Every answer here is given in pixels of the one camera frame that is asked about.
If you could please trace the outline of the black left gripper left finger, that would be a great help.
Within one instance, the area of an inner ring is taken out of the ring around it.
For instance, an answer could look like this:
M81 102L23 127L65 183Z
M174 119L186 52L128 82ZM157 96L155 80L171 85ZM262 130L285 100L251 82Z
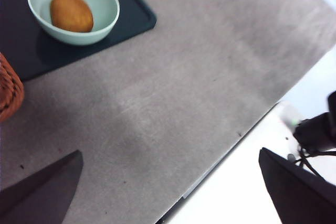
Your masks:
M76 150L2 190L1 223L62 223L82 169L82 152Z

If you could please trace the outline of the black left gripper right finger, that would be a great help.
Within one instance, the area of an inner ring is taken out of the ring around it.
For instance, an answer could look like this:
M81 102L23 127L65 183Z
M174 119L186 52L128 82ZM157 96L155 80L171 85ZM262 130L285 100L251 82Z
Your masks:
M258 161L282 223L335 223L335 185L267 148Z

